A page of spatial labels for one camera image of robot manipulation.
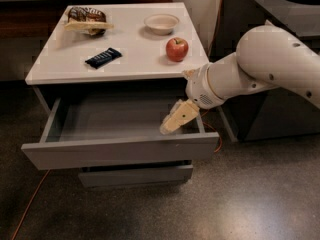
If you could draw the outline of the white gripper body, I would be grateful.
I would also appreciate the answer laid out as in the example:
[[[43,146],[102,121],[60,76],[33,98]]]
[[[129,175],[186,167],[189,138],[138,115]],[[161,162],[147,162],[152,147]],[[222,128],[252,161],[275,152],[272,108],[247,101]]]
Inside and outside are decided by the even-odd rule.
[[[275,85],[257,80],[245,73],[238,65],[235,53],[196,70],[197,73],[191,79],[187,79],[186,94],[202,109],[220,106],[236,96],[276,88]]]

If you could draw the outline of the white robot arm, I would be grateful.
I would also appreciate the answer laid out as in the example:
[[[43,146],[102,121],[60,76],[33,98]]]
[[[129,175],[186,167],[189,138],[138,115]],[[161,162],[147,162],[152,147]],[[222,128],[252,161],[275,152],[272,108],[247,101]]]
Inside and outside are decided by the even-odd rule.
[[[186,101],[179,100],[160,132],[170,134],[226,100],[278,87],[320,107],[320,56],[289,32],[262,25],[246,32],[236,51],[200,68],[183,72]]]

